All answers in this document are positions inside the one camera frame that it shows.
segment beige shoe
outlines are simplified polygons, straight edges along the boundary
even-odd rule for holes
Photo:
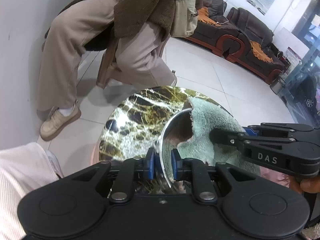
[[[175,70],[172,70],[172,73],[174,74],[174,81],[172,82],[171,86],[172,87],[175,87],[177,85],[177,76],[176,76],[176,71]]]
[[[40,136],[44,141],[50,141],[55,138],[64,127],[79,119],[81,111],[75,104],[74,109],[69,116],[63,116],[58,109],[49,117],[40,128]]]

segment green marble surface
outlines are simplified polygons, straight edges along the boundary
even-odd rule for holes
[[[170,86],[146,89],[128,97],[112,112],[101,133],[99,161],[144,157],[165,123],[183,108],[188,97],[220,106],[201,93]]]

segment das logo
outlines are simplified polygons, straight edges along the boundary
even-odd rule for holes
[[[262,153],[258,153],[258,159],[259,160],[264,160],[265,162],[268,162],[268,163],[272,163],[272,164],[277,164],[277,157],[269,157],[269,155],[265,155],[263,156]]]

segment beige bag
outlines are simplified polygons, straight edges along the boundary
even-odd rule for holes
[[[176,9],[170,35],[186,38],[191,36],[198,24],[196,0],[176,0]]]

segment shoe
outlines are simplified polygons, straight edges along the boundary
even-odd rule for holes
[[[54,172],[62,179],[64,178],[59,161],[57,157],[50,151],[45,151],[45,154],[47,155],[50,165],[52,166]]]
[[[75,104],[71,115],[63,116],[57,109],[51,117],[49,117],[40,128],[40,136],[44,141],[50,141],[55,138],[63,128],[68,124],[79,119],[81,111]]]
[[[171,86],[172,87],[175,87],[177,85],[177,76],[176,76],[176,71],[175,70],[172,70],[172,73],[174,74],[174,81],[172,82]]]

